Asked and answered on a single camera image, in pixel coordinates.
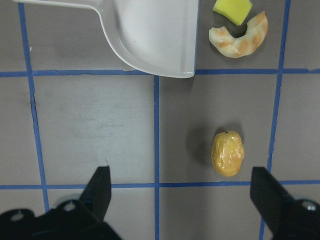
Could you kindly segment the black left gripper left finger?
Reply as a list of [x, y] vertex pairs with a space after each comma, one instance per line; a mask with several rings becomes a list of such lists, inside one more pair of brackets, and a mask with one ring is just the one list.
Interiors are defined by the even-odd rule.
[[102, 222], [111, 202], [111, 197], [110, 167], [99, 166], [80, 195], [79, 200], [97, 220]]

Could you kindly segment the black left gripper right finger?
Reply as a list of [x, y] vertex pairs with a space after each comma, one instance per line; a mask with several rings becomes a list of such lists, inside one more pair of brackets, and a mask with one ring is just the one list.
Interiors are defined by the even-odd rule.
[[310, 201], [295, 199], [264, 167], [253, 167], [250, 199], [274, 240], [310, 239]]

